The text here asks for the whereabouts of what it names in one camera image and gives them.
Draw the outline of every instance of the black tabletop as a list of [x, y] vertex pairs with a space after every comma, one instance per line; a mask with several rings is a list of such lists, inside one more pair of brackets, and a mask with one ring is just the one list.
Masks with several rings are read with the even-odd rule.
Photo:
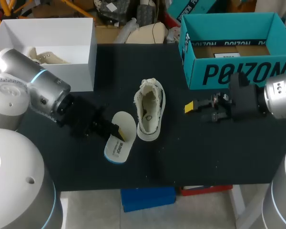
[[185, 104], [215, 91], [188, 89], [175, 44], [98, 45], [94, 92], [75, 94], [95, 105], [108, 104], [104, 115], [109, 120], [126, 111], [137, 123], [133, 97], [148, 78], [156, 78], [166, 94], [161, 133], [153, 142], [137, 137], [122, 165], [104, 157], [106, 142], [97, 135], [76, 140], [68, 127], [26, 114], [19, 132], [40, 150], [58, 190], [271, 181], [286, 153], [286, 120], [269, 116], [209, 124], [201, 122], [200, 113], [184, 114]]

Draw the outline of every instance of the white label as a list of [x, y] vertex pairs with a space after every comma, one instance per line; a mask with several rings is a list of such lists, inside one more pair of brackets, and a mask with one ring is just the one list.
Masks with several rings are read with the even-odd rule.
[[218, 57], [240, 57], [240, 54], [238, 52], [232, 52], [232, 53], [215, 53], [215, 58]]
[[118, 8], [116, 8], [116, 6], [113, 3], [109, 3], [107, 5], [107, 8], [111, 11], [114, 12], [115, 10], [117, 10]]

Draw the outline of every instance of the white shoe box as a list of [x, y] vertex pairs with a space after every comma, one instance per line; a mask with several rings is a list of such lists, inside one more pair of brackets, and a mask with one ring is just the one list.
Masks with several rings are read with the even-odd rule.
[[93, 91], [96, 38], [91, 18], [3, 20], [0, 25], [0, 51], [14, 48], [28, 56], [53, 52], [68, 64], [42, 66], [71, 86], [72, 92]]

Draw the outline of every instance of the teal shoe box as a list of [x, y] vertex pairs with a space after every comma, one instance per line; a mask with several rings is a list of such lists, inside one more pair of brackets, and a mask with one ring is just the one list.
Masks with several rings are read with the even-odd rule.
[[174, 0], [168, 13], [181, 23], [182, 16], [191, 13], [207, 13], [216, 0]]
[[[236, 45], [263, 45], [270, 55], [198, 59], [193, 49]], [[286, 27], [276, 13], [184, 15], [179, 52], [192, 90], [228, 88], [230, 75], [236, 72], [264, 86], [268, 77], [286, 73]]]

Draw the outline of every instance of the white insole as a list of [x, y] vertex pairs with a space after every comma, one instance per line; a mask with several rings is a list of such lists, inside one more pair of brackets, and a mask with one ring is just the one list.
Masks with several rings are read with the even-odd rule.
[[153, 92], [147, 93], [142, 99], [144, 116], [142, 124], [146, 132], [155, 132], [158, 126], [159, 118], [156, 117], [156, 98]]
[[112, 118], [112, 123], [120, 127], [124, 134], [125, 142], [110, 135], [104, 149], [104, 155], [108, 161], [121, 164], [128, 158], [133, 142], [137, 136], [137, 126], [133, 117], [124, 111], [116, 113]]

